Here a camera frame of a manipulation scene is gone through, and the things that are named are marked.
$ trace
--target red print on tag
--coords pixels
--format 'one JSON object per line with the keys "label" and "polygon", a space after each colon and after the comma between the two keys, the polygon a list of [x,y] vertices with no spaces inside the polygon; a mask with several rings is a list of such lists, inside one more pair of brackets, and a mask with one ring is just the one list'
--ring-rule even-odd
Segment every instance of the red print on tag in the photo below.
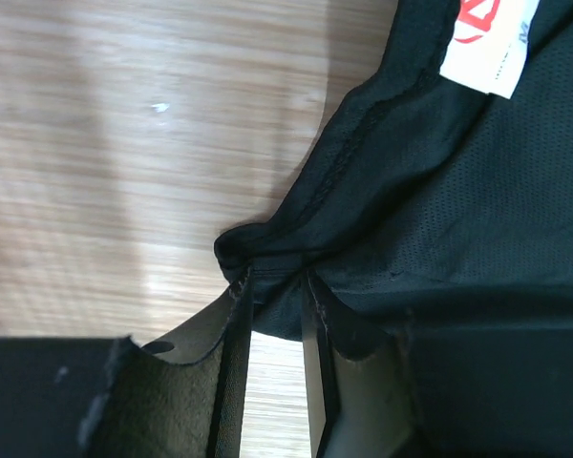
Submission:
{"label": "red print on tag", "polygon": [[[486,14],[479,16],[472,12],[474,8],[480,6],[481,4],[487,4],[490,6],[490,2],[492,2],[492,6]],[[460,13],[458,14],[457,21],[477,29],[477,31],[483,31],[484,33],[487,33],[490,31],[493,25],[493,21],[497,16],[499,3],[500,0],[460,0]],[[455,37],[455,41],[464,44],[473,43],[474,41],[478,41],[482,36],[484,36],[484,33],[474,32],[473,35],[466,38]]]}

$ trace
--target clothing tag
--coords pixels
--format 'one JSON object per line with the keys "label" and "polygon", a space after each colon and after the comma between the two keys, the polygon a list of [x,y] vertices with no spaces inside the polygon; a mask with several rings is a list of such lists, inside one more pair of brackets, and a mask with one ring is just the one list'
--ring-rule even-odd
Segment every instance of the clothing tag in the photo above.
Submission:
{"label": "clothing tag", "polygon": [[439,74],[510,98],[518,85],[539,0],[460,0],[455,33]]}

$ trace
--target white label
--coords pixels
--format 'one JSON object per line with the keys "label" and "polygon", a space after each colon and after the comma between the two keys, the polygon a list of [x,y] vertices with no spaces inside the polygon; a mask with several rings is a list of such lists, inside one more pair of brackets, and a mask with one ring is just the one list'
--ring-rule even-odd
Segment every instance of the white label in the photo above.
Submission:
{"label": "white label", "polygon": [[460,0],[455,33],[439,73],[486,94],[510,98],[539,0]]}

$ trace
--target black cloth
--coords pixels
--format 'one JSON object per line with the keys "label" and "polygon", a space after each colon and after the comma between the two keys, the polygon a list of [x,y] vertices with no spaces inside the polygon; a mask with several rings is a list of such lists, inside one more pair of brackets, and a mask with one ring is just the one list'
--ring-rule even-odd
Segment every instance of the black cloth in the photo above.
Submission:
{"label": "black cloth", "polygon": [[301,339],[310,266],[378,324],[436,294],[573,294],[573,0],[541,0],[511,100],[439,75],[458,3],[401,0],[277,213],[217,240],[230,281],[253,266],[256,330]]}

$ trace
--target light wood tabletop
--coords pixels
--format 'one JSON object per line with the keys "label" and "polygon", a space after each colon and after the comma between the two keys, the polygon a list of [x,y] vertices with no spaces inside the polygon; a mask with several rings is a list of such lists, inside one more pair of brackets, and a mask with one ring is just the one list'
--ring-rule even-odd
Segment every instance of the light wood tabletop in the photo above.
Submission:
{"label": "light wood tabletop", "polygon": [[[156,338],[226,283],[396,0],[0,0],[0,334]],[[255,335],[242,456],[309,456],[301,345]]]}

